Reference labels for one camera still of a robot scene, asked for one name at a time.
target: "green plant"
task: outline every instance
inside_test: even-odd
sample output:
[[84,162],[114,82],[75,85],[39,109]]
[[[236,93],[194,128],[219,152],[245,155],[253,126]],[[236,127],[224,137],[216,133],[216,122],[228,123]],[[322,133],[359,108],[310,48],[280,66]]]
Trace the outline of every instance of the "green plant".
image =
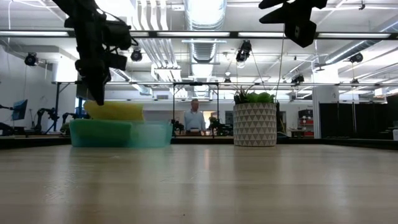
[[270,95],[267,92],[257,94],[255,92],[249,93],[249,90],[253,86],[250,86],[247,89],[243,89],[241,86],[239,90],[236,91],[234,95],[235,104],[242,104],[242,103],[274,103],[275,95]]

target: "man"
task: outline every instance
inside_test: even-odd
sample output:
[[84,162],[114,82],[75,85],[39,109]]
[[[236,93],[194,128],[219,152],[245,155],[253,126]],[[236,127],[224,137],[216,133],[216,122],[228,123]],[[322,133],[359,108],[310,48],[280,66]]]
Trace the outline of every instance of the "man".
[[185,130],[188,133],[192,133],[191,129],[198,129],[199,131],[206,130],[205,118],[203,117],[203,113],[198,109],[199,101],[194,99],[191,101],[191,109],[184,114]]

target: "plastic container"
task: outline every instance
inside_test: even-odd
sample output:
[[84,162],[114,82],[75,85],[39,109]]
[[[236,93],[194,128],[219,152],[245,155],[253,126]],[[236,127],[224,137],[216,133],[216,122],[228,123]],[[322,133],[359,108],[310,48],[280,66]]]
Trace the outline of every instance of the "plastic container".
[[173,126],[166,121],[77,119],[70,123],[74,147],[165,147]]

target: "yellow sponge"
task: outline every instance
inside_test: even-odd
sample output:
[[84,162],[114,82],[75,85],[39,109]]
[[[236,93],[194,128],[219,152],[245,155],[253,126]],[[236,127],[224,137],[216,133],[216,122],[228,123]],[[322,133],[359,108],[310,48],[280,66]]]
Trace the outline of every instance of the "yellow sponge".
[[130,102],[106,101],[98,106],[95,101],[86,101],[85,110],[93,119],[113,121],[143,121],[144,105]]

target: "potted plant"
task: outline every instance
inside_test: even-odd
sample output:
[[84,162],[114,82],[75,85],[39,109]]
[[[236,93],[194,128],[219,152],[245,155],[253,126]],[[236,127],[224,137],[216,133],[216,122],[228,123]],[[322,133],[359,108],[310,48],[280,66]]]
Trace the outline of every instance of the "potted plant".
[[242,87],[234,95],[235,146],[275,146],[277,139],[274,95],[249,93]]

